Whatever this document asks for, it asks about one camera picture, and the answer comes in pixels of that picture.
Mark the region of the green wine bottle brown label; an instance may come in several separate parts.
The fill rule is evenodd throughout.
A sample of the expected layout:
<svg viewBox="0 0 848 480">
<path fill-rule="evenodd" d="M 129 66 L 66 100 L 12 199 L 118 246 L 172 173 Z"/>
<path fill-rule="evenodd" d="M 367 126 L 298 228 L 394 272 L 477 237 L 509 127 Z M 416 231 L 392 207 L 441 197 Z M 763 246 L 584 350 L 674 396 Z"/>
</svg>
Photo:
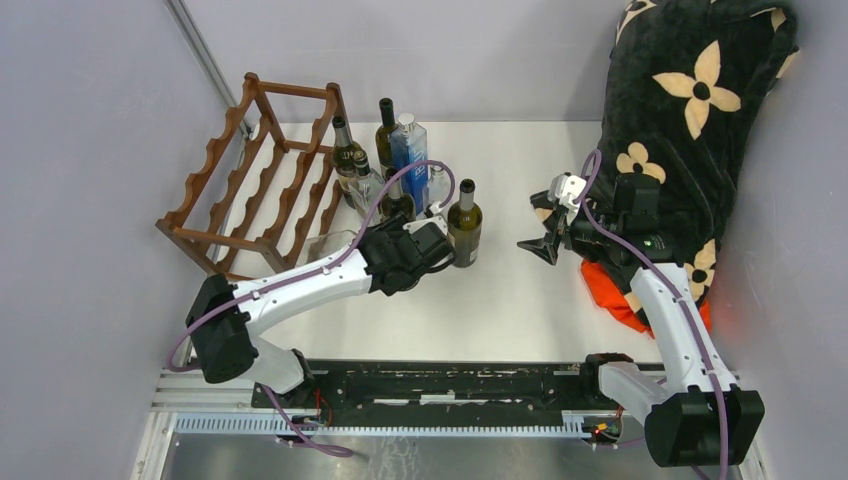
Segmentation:
<svg viewBox="0 0 848 480">
<path fill-rule="evenodd" d="M 416 219 L 414 199 L 403 190 L 401 179 L 391 182 L 396 173 L 397 169 L 394 167 L 388 168 L 385 172 L 386 185 L 389 189 L 379 204 L 381 219 L 389 220 L 400 215 L 405 222 L 412 222 Z"/>
</svg>

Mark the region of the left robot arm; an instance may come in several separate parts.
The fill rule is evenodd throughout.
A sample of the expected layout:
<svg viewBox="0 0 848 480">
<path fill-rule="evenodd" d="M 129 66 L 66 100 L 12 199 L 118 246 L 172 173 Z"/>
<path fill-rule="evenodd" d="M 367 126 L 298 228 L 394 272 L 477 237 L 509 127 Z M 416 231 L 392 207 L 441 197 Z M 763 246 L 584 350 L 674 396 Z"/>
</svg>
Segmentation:
<svg viewBox="0 0 848 480">
<path fill-rule="evenodd" d="M 348 246 L 301 267 L 231 283 L 208 277 L 186 319 L 196 367 L 208 384 L 246 379 L 263 384 L 290 407 L 314 394 L 303 354 L 262 335 L 298 314 L 348 297 L 408 291 L 451 265 L 455 250 L 441 217 L 407 223 L 397 217 L 371 226 Z"/>
</svg>

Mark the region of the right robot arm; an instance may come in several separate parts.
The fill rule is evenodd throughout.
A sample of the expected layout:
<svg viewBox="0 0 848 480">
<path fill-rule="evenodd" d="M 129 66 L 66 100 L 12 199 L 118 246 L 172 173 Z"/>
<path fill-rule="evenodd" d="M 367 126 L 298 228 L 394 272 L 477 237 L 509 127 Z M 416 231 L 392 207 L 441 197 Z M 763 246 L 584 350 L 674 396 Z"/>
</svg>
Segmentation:
<svg viewBox="0 0 848 480">
<path fill-rule="evenodd" d="M 606 355 L 577 382 L 585 405 L 602 408 L 613 400 L 630 412 L 660 467 L 739 465 L 765 406 L 758 392 L 739 387 L 709 337 L 686 270 L 674 260 L 674 243 L 659 231 L 660 188 L 654 177 L 625 174 L 614 187 L 612 207 L 593 209 L 588 182 L 559 175 L 530 198 L 548 214 L 545 236 L 518 245 L 550 265 L 561 248 L 601 247 L 623 269 L 648 319 L 665 382 L 658 384 L 621 355 Z"/>
</svg>

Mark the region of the clear square bottle black cap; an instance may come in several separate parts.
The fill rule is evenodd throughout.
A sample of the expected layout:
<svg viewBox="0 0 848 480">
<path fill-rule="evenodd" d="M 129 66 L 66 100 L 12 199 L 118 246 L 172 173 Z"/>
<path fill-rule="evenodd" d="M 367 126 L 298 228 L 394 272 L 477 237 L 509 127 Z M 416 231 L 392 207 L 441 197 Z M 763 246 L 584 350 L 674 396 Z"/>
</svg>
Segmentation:
<svg viewBox="0 0 848 480">
<path fill-rule="evenodd" d="M 370 167 L 367 154 L 363 150 L 353 153 L 355 176 L 349 181 L 351 197 L 355 210 L 365 220 L 384 185 L 383 177 Z"/>
</svg>

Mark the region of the green wine bottle right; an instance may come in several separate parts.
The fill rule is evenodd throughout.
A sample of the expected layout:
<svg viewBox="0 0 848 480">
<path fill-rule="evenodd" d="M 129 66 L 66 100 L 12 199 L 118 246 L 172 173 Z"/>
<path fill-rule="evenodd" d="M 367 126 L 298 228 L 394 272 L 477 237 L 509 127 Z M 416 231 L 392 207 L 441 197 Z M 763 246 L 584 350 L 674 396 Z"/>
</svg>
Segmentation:
<svg viewBox="0 0 848 480">
<path fill-rule="evenodd" d="M 483 214 L 475 202 L 476 184 L 471 179 L 460 183 L 458 200 L 451 205 L 447 214 L 448 233 L 455 251 L 453 265 L 467 268 L 478 256 Z"/>
</svg>

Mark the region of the clear round glass bottle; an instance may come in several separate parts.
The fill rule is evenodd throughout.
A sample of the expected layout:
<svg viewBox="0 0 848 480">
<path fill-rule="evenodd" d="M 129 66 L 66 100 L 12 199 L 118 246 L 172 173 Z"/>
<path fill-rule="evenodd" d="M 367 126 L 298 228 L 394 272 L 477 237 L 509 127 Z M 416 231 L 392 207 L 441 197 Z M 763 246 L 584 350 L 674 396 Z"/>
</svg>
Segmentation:
<svg viewBox="0 0 848 480">
<path fill-rule="evenodd" d="M 429 166 L 429 178 L 427 182 L 427 202 L 424 214 L 432 217 L 436 213 L 443 213 L 452 202 L 453 180 L 449 170 L 439 165 Z"/>
</svg>

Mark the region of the blue square glass bottle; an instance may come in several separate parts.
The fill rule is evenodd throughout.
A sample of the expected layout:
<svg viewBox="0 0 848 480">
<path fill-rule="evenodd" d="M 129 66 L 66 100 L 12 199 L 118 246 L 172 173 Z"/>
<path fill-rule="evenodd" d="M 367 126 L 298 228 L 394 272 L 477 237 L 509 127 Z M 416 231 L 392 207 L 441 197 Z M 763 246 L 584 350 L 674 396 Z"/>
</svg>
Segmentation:
<svg viewBox="0 0 848 480">
<path fill-rule="evenodd" d="M 398 116 L 398 129 L 390 134 L 393 165 L 402 168 L 428 159 L 427 130 L 415 121 L 411 113 Z M 416 214 L 422 214 L 428 202 L 429 166 L 418 165 L 402 177 L 402 188 L 412 196 Z"/>
</svg>

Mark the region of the green wine bottle left rear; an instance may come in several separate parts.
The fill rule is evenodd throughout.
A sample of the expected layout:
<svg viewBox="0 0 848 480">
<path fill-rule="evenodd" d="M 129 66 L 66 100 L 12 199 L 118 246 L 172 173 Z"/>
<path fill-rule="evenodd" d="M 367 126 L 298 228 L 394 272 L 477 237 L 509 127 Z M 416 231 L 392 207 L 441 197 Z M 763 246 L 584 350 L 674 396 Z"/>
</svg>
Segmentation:
<svg viewBox="0 0 848 480">
<path fill-rule="evenodd" d="M 334 147 L 332 149 L 333 165 L 343 194 L 349 196 L 350 181 L 357 177 L 354 159 L 356 153 L 361 150 L 361 147 L 352 139 L 347 120 L 344 116 L 334 116 L 332 126 L 335 132 Z"/>
</svg>

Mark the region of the orange cloth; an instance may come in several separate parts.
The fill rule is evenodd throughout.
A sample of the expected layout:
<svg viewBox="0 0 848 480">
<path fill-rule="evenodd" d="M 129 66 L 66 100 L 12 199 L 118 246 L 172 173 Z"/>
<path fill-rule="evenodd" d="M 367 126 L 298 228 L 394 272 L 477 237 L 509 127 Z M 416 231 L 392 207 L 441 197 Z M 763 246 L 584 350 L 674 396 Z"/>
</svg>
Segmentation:
<svg viewBox="0 0 848 480">
<path fill-rule="evenodd" d="M 695 264 L 685 264 L 689 277 L 690 290 L 699 305 L 699 313 L 709 332 L 712 331 L 711 312 L 706 295 L 715 274 L 715 260 L 696 260 Z M 580 265 L 581 275 L 597 306 L 607 310 L 617 321 L 639 332 L 654 337 L 653 331 L 646 320 L 638 313 L 641 304 L 628 293 L 622 294 L 618 287 L 608 277 L 602 266 L 583 260 Z"/>
</svg>

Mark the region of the black floral blanket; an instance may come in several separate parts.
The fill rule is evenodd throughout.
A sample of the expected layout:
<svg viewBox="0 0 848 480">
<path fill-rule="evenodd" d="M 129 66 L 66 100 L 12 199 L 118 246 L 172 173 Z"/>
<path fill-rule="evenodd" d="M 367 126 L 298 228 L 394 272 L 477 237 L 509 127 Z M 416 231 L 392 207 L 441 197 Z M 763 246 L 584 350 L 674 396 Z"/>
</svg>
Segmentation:
<svg viewBox="0 0 848 480">
<path fill-rule="evenodd" d="M 747 141 L 798 53 L 798 22 L 789 1 L 632 1 L 616 28 L 588 204 L 601 218 L 618 180 L 654 179 L 658 231 L 703 318 Z"/>
</svg>

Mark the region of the aluminium corner profile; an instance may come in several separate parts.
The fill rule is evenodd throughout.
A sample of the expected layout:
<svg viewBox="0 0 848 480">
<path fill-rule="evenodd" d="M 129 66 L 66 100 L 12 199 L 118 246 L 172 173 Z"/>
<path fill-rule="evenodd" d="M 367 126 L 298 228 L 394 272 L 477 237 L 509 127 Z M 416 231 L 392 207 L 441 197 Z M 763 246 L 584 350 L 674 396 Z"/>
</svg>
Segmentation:
<svg viewBox="0 0 848 480">
<path fill-rule="evenodd" d="M 226 108 L 236 107 L 239 101 L 235 98 L 186 2 L 165 0 L 164 3 L 222 105 Z"/>
</svg>

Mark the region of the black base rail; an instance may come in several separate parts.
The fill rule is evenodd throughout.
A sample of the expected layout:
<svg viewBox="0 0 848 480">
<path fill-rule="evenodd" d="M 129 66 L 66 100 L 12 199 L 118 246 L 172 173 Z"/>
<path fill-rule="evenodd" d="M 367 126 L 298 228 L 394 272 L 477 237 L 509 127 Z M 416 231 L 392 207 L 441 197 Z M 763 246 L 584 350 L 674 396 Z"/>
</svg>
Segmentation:
<svg viewBox="0 0 848 480">
<path fill-rule="evenodd" d="M 207 383 L 199 372 L 161 375 L 155 412 L 180 433 L 321 436 L 566 438 L 611 441 L 629 414 L 589 387 L 581 363 L 434 363 L 313 360 L 313 376 L 271 401 L 251 380 Z"/>
</svg>

